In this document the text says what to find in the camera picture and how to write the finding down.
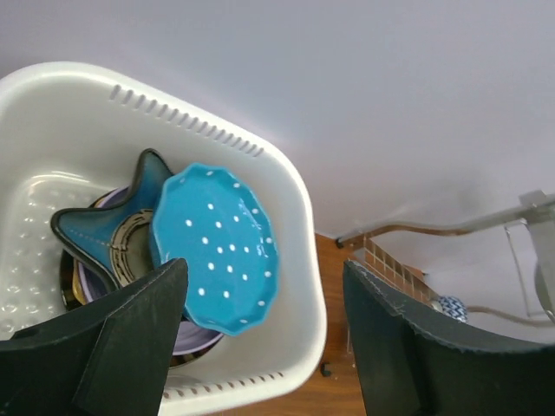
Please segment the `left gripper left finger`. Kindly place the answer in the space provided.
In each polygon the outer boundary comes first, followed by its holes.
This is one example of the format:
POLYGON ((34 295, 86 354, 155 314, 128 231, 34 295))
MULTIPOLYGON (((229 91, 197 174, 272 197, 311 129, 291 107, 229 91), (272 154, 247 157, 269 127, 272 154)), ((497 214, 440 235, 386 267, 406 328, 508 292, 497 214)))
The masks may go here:
POLYGON ((188 284, 172 260, 1 343, 3 415, 155 415, 188 284))

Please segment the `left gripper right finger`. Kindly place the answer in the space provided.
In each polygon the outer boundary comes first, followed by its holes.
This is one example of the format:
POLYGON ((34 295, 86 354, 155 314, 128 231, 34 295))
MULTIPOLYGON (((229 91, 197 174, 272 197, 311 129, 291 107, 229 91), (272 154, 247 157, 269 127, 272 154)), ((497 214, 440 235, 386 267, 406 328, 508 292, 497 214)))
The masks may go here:
POLYGON ((343 265, 368 415, 552 415, 554 346, 473 327, 343 265))

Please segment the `lilac plastic plate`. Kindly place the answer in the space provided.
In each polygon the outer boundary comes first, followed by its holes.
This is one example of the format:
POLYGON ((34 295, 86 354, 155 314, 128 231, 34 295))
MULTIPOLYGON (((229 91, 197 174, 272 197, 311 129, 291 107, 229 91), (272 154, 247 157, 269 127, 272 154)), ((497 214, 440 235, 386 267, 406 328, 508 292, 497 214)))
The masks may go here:
MULTIPOLYGON (((126 188, 113 190, 99 197, 92 206, 104 207, 111 203, 120 202, 126 193, 126 188)), ((72 290, 77 294, 76 298, 81 304, 93 302, 108 293, 101 279, 85 267, 82 262, 76 259, 74 260, 72 285, 72 290)), ((189 321, 181 321, 173 354, 185 355, 198 353, 220 341, 223 336, 224 335, 218 331, 199 327, 189 321)))

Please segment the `teal star-shaped plate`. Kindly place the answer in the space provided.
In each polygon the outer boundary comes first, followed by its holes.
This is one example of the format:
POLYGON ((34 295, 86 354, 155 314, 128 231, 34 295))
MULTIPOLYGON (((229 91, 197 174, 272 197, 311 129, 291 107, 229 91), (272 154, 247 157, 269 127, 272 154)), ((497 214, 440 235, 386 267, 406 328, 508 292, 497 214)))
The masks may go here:
POLYGON ((50 227, 66 251, 113 292, 153 270, 149 225, 164 182, 173 172, 153 149, 143 151, 123 199, 109 207, 66 208, 50 227))

